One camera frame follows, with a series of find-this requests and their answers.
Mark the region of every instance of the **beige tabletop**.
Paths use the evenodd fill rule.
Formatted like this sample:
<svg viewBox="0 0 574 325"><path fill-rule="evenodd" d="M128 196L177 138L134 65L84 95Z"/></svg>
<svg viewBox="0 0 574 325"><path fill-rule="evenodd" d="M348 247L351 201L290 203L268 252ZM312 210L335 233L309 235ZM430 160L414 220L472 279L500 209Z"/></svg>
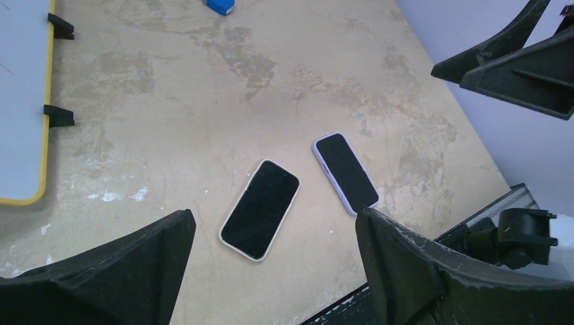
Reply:
<svg viewBox="0 0 574 325"><path fill-rule="evenodd" d="M197 231L172 324L298 324L366 279L354 218L311 152L344 133L378 209L434 238L508 191L393 0L59 0L47 191L0 207L0 276L178 209ZM267 258L218 231L263 159L301 188Z"/></svg>

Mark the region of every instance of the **blue object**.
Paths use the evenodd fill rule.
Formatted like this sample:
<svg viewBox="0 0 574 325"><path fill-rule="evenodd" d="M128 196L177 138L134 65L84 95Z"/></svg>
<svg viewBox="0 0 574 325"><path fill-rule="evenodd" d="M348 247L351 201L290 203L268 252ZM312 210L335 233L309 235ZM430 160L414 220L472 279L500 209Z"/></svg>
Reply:
<svg viewBox="0 0 574 325"><path fill-rule="evenodd" d="M233 10L235 0L206 0L205 4L213 9L214 12L227 16Z"/></svg>

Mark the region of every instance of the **phone case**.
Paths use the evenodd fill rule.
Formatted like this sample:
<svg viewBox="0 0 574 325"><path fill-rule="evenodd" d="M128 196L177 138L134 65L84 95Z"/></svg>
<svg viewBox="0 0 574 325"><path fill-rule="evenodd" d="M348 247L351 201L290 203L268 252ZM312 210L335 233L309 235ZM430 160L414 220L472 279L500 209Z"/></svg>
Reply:
<svg viewBox="0 0 574 325"><path fill-rule="evenodd" d="M269 246L267 247L267 250L265 251L265 254L263 254L263 256L260 259L254 259L253 257L247 255L246 253L244 253L243 251L241 251L240 249L238 249L235 246L230 245L228 242L223 240L223 237L221 236L221 232L223 231L223 228L225 227L225 225L227 224L227 221L229 221L229 218L231 217L231 214L233 213L233 211L235 211L235 208L237 207L237 204L239 204L239 201L241 200L241 198L243 197L243 195L245 194L245 191L247 191L247 189L249 188L249 185L251 184L251 181L253 180L253 177L255 177L255 174L257 174L257 172L259 171L259 169L261 168L261 165L266 162L269 161L279 167L281 167L283 170L285 170L287 173L291 174L294 176L293 173L291 173L290 171L288 171L287 169L285 169L283 166L279 165L278 163L269 160L269 159L265 159L262 160L259 163L259 166L257 167L257 169L255 170L255 172L253 174L251 174L251 178L249 179L249 181L247 182L247 185L245 186L245 188L243 189L243 192L241 192L241 195L239 195L239 198L237 199L237 202L234 204L234 207L231 209L231 211L229 212L229 215L227 216L227 218L225 218L225 222L223 223L223 225L221 226L221 229L219 229L219 240L227 247L231 248L232 250L236 251L237 253L240 253L241 255L243 255L244 257L246 257L247 259L250 259L251 261L254 262L261 262L268 254L271 245L273 245L273 242L275 241L275 237L277 237L277 233L279 232L279 229L281 228L281 225L283 224L283 221L285 221L285 216L287 216L287 213L289 213L289 210L291 209L291 206L293 205L293 201L295 201L295 197L297 196L297 194L299 193L299 188L301 188L301 182L299 182L299 186L297 187L297 191L295 191L295 194L293 194L293 198L291 199L291 203L289 204L289 207L287 207L287 209L285 210L285 213L283 214L283 217L281 218L281 222L279 222L279 225L277 226L277 230L275 231L275 234L273 235L273 238L271 239L271 242L269 243Z"/></svg>
<svg viewBox="0 0 574 325"><path fill-rule="evenodd" d="M323 169L323 171L325 172L327 178L329 179L329 181L331 182L331 184L333 185L333 188L335 189L335 192L337 192L337 195L339 196L341 202L343 203L343 206L345 206L345 210L347 210L347 212L352 215L352 216L357 216L357 211L353 211L353 208L351 208L351 205L349 204L349 201L347 200L347 197L345 197L345 194L343 193L343 190L340 188L339 184L337 183L337 181L335 180L335 177L333 177L333 174L331 174L331 171L329 170L329 167L327 167L327 163L325 162L325 160L323 159L323 157L321 156L321 153L319 152L319 150L317 149L317 142L326 139L327 137L333 136L339 134L343 137L343 139L345 139L345 142L349 145L349 148L351 149L351 152L353 153L353 156L355 156L355 159L357 159L357 161L359 162L359 165L361 165L361 169L363 169L363 171L365 171L365 174L367 175L367 178L369 179L369 182L371 183L371 186L376 189L373 180L371 179L371 177L369 176L369 173L367 173L367 170L365 169L365 167L363 166L362 162L358 159L357 154L355 153L355 151L353 150L353 147L351 147L351 145L349 144L349 142L347 141L347 138L339 133L339 132L335 132L335 133L331 133L329 135L325 135L324 137L321 137L320 139L317 139L314 143L313 143L313 153L315 155L315 157L317 158L317 160L319 161L319 164L321 164L321 168ZM379 201L380 201L380 196L378 196L379 199L371 204L369 207L372 208L374 206L376 206Z"/></svg>

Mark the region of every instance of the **yellow border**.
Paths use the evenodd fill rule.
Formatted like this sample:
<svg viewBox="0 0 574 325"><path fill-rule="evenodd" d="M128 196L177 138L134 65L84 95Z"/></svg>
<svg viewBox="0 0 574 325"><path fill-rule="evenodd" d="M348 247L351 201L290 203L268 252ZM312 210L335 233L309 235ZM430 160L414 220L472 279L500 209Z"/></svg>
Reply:
<svg viewBox="0 0 574 325"><path fill-rule="evenodd" d="M56 0L50 0L50 13L54 14L56 11ZM44 102L50 105L51 97L51 86L52 86L52 57L53 57L53 24L48 23L48 60L46 69L46 91L44 94ZM43 134L43 145L42 145L42 157L40 162L40 188L38 192L31 198L26 200L14 200L11 198L0 198L0 204L8 205L29 205L38 201L46 191L46 176L47 176L47 165L48 165L48 134L50 128L50 117L44 115L44 134Z"/></svg>

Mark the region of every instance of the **smartphone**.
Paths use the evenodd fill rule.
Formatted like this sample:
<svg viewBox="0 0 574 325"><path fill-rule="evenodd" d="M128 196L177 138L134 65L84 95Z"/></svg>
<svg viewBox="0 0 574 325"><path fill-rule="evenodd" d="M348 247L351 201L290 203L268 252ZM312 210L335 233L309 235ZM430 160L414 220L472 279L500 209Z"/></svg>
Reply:
<svg viewBox="0 0 574 325"><path fill-rule="evenodd" d="M378 203L373 182L342 134L333 133L318 139L313 153L350 215L356 216Z"/></svg>
<svg viewBox="0 0 574 325"><path fill-rule="evenodd" d="M219 232L219 239L252 261L261 261L299 190L299 180L270 160L261 162Z"/></svg>

